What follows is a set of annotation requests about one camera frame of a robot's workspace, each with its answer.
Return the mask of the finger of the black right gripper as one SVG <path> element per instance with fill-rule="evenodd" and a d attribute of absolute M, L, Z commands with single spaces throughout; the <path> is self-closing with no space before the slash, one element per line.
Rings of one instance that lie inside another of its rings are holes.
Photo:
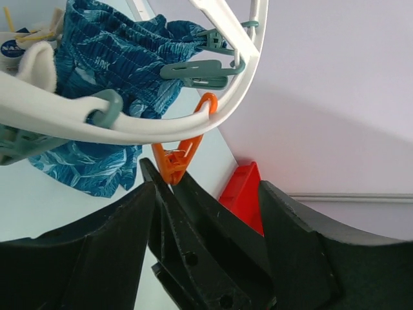
<path fill-rule="evenodd" d="M 250 309 L 248 295 L 207 249 L 184 208 L 148 158 L 139 162 L 144 180 L 156 188 L 148 245 L 152 270 L 180 309 Z"/>
<path fill-rule="evenodd" d="M 189 173 L 172 190 L 209 253 L 246 293 L 252 309 L 275 309 L 264 237 L 207 193 Z"/>

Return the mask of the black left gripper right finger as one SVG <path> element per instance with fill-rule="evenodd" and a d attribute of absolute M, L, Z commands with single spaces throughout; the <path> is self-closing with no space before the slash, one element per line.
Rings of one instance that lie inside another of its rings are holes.
<path fill-rule="evenodd" d="M 259 185 L 278 309 L 411 309 L 412 243 L 379 236 Z"/>

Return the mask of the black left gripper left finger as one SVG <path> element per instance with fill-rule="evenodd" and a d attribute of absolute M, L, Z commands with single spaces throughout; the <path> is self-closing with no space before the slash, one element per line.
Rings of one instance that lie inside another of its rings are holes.
<path fill-rule="evenodd" d="M 133 309 L 152 215 L 146 182 L 37 238 L 1 243 L 2 309 Z"/>

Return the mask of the orange clothes peg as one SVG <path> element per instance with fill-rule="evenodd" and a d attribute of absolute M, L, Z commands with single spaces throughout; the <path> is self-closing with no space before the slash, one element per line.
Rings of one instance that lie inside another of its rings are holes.
<path fill-rule="evenodd" d="M 165 183 L 177 185 L 194 157 L 203 135 L 181 140 L 176 149 L 165 150 L 161 143 L 151 144 L 156 166 Z"/>

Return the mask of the white round clip hanger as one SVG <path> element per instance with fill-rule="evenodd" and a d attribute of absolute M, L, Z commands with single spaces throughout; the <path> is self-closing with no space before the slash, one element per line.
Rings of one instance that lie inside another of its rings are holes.
<path fill-rule="evenodd" d="M 229 67 L 194 61 L 210 50 L 193 21 L 134 20 L 99 1 L 68 1 L 59 47 L 32 81 L 1 73 L 1 126 L 28 138 L 25 156 L 48 150 L 38 138 L 144 145 L 193 138 L 228 119 L 255 76 L 268 1 L 252 1 L 242 23 L 226 1 L 194 1 L 223 37 Z"/>

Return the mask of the white sock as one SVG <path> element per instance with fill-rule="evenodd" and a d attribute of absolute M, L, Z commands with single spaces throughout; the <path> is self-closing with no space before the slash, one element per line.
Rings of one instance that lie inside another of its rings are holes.
<path fill-rule="evenodd" d="M 1 71 L 47 92 L 55 92 L 54 53 L 60 45 L 65 11 L 55 8 L 49 25 L 1 32 Z"/>

